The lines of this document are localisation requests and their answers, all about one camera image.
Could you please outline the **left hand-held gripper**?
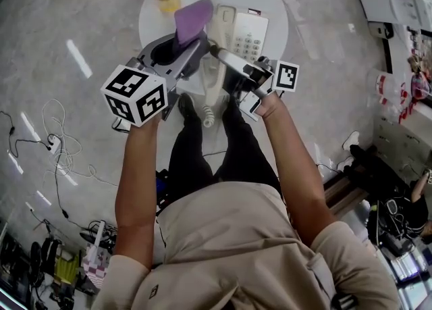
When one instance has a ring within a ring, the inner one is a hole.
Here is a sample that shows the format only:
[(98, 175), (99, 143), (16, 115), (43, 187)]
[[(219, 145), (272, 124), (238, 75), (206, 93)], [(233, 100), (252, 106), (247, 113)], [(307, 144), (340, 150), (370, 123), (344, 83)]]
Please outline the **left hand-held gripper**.
[(109, 110), (115, 117), (141, 127), (172, 105), (168, 93), (180, 78), (198, 70), (209, 48), (205, 35), (186, 46), (179, 44), (175, 33), (152, 41), (138, 58), (154, 67), (137, 68), (138, 59), (132, 58), (128, 65), (118, 65), (101, 87)]

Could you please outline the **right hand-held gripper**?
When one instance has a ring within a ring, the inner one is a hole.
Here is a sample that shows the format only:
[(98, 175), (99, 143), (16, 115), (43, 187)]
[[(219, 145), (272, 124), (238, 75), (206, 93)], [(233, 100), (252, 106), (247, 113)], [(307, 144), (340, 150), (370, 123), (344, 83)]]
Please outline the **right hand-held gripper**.
[(270, 60), (260, 56), (255, 61), (247, 61), (219, 46), (211, 46), (210, 54), (228, 69), (224, 90), (234, 97), (240, 111), (254, 121), (262, 100), (279, 91), (294, 92), (300, 67), (294, 63)]

